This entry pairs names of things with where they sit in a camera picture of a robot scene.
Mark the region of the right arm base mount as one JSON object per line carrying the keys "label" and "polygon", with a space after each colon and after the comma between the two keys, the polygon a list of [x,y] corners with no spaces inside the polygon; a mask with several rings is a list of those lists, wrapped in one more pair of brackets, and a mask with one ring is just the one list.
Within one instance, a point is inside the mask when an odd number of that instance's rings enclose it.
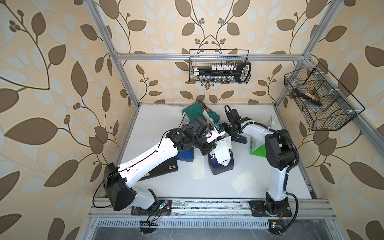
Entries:
{"label": "right arm base mount", "polygon": [[289,205],[289,198],[283,197],[280,201],[275,201],[269,193],[265,200],[249,201],[253,217],[292,217]]}

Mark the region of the blue black stapler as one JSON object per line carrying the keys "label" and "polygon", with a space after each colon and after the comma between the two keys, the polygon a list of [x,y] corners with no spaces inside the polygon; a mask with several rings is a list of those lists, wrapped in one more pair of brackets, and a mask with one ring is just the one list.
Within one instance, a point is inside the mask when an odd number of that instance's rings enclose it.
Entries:
{"label": "blue black stapler", "polygon": [[231,140],[233,142],[241,143],[241,144],[246,144],[248,142],[247,138],[245,136],[236,134],[236,135],[231,135]]}

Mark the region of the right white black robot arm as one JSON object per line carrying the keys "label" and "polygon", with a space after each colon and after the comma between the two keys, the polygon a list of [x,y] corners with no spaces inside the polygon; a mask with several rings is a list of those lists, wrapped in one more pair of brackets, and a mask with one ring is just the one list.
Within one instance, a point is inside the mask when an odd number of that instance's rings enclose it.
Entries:
{"label": "right white black robot arm", "polygon": [[269,190],[264,201],[249,201],[254,217],[292,217],[287,184],[290,170],[299,163],[299,152],[287,130],[274,130],[265,124],[257,123],[250,118],[242,118],[236,109],[225,105],[225,113],[229,123],[224,124],[226,132],[235,138],[240,133],[248,134],[265,145],[266,159],[273,168]]}

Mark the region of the green white bag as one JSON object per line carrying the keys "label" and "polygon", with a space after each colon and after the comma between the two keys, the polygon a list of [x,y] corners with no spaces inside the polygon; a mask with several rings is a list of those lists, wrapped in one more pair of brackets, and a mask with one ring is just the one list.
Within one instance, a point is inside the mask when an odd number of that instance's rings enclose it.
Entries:
{"label": "green white bag", "polygon": [[270,120],[265,122],[264,125],[267,128],[255,124],[249,125],[249,135],[252,136],[250,143],[250,154],[262,158],[266,158],[267,156],[265,136],[270,133],[268,128],[276,126],[273,116],[271,116]]}

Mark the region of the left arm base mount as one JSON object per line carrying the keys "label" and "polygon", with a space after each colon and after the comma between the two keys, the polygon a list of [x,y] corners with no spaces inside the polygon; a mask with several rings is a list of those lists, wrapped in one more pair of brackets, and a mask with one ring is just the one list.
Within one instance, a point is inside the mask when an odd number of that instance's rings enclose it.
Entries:
{"label": "left arm base mount", "polygon": [[162,216],[169,216],[172,211],[173,201],[170,199],[159,199],[151,189],[149,189],[149,191],[151,192],[151,195],[154,198],[154,203],[148,209],[143,209],[138,206],[132,206],[131,215],[149,217],[150,214],[159,214],[160,212],[162,212]]}

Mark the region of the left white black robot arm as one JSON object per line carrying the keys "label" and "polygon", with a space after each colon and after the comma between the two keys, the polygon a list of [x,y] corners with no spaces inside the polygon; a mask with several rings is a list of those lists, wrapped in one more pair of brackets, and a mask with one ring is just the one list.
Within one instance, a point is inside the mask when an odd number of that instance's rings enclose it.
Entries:
{"label": "left white black robot arm", "polygon": [[100,186],[107,194],[110,207],[116,212],[128,206],[156,211],[160,204],[156,194],[151,189],[136,187],[136,183],[163,162],[190,148],[198,148],[202,155],[207,155],[216,148],[216,139],[224,134],[221,124],[211,126],[196,118],[190,124],[166,131],[154,147],[138,157],[118,166],[107,165]]}

